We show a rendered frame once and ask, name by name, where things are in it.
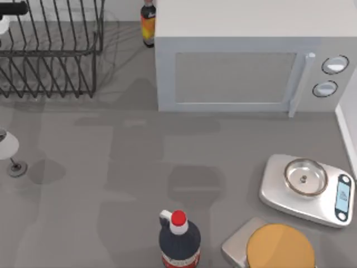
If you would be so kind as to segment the white table lamp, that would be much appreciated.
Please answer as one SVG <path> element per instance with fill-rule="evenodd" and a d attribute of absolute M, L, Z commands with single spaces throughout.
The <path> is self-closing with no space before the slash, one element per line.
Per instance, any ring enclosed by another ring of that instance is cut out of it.
<path fill-rule="evenodd" d="M 28 169 L 26 162 L 14 159 L 14 155 L 19 148 L 18 139 L 4 128 L 0 128 L 0 160 L 9 160 L 11 162 L 7 167 L 7 174 L 12 178 L 19 178 L 25 175 Z"/>

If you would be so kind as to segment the silver scale with orange plate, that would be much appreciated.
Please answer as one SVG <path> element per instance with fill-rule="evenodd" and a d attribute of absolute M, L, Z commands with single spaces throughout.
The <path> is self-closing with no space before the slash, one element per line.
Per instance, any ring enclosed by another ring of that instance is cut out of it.
<path fill-rule="evenodd" d="M 317 268 L 315 251 L 299 230 L 253 217 L 221 246 L 234 268 Z"/>

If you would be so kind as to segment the dark bottle with orange label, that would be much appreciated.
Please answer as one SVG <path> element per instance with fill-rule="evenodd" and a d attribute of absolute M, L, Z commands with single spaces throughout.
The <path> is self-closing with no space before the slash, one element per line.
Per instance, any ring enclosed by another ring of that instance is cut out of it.
<path fill-rule="evenodd" d="M 146 47 L 154 47 L 156 7 L 153 0 L 143 0 L 144 5 L 141 8 L 141 33 L 143 43 Z"/>

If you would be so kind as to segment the microwave oven door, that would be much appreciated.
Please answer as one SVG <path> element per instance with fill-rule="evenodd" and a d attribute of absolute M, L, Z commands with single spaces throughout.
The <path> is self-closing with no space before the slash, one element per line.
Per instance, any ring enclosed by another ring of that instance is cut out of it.
<path fill-rule="evenodd" d="M 156 38 L 158 106 L 165 112 L 287 112 L 305 68 L 292 38 Z"/>

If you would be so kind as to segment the round microwave knob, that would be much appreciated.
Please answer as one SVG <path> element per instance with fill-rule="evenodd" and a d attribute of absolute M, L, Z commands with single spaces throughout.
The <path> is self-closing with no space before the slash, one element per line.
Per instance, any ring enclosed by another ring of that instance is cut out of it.
<path fill-rule="evenodd" d="M 334 58 L 327 58 L 321 66 L 322 71 L 328 75 L 334 75 L 343 72 L 349 66 L 349 59 L 344 55 Z"/>
<path fill-rule="evenodd" d="M 333 95 L 337 89 L 338 85 L 334 81 L 329 80 L 316 84 L 312 89 L 312 93 L 315 97 L 326 98 Z"/>

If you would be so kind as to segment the pale microwave oven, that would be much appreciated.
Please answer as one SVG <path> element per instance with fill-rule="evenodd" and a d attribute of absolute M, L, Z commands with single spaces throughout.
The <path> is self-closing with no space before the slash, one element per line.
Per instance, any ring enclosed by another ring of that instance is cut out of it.
<path fill-rule="evenodd" d="M 297 112 L 333 112 L 357 68 L 357 0 L 157 0 L 158 37 L 295 38 L 316 54 Z M 327 58 L 349 66 L 328 75 Z M 332 80 L 337 91 L 315 97 L 313 87 Z"/>

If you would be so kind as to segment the dark bottle with red cap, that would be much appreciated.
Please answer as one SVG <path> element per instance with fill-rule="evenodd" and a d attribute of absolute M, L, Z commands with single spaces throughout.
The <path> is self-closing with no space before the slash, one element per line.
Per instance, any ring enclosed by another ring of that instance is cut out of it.
<path fill-rule="evenodd" d="M 160 212 L 159 246 L 165 268 L 197 268 L 201 234 L 182 210 Z"/>

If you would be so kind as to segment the silver kitchen scale with bowl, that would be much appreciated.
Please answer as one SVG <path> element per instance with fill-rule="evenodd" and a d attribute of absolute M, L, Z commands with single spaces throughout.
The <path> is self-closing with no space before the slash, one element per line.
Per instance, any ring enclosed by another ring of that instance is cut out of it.
<path fill-rule="evenodd" d="M 347 227 L 353 219 L 354 178 L 313 159 L 274 154 L 266 162 L 259 197 L 266 205 L 325 226 Z"/>

